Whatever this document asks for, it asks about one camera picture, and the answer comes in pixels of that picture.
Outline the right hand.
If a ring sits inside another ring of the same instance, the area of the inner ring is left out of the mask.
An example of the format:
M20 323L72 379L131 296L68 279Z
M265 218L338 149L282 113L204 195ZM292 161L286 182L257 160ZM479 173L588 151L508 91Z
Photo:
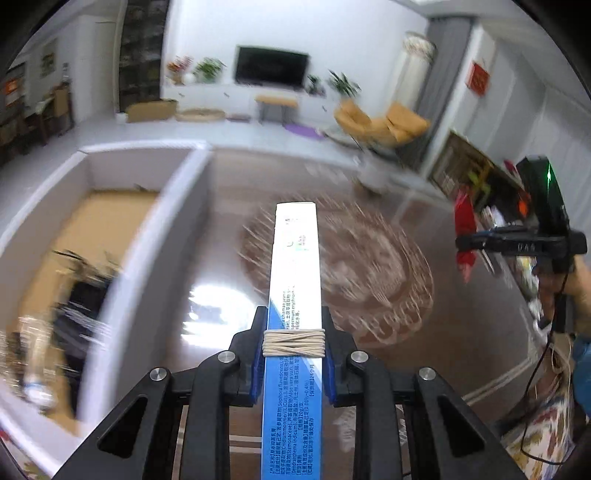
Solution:
M573 270L565 279L565 274L554 274L551 270L537 266L535 275L539 280L539 298L544 316L554 317L554 296L562 293L570 297L575 303L575 333L583 337L590 337L591 316L591 274L590 268L581 255L574 257Z

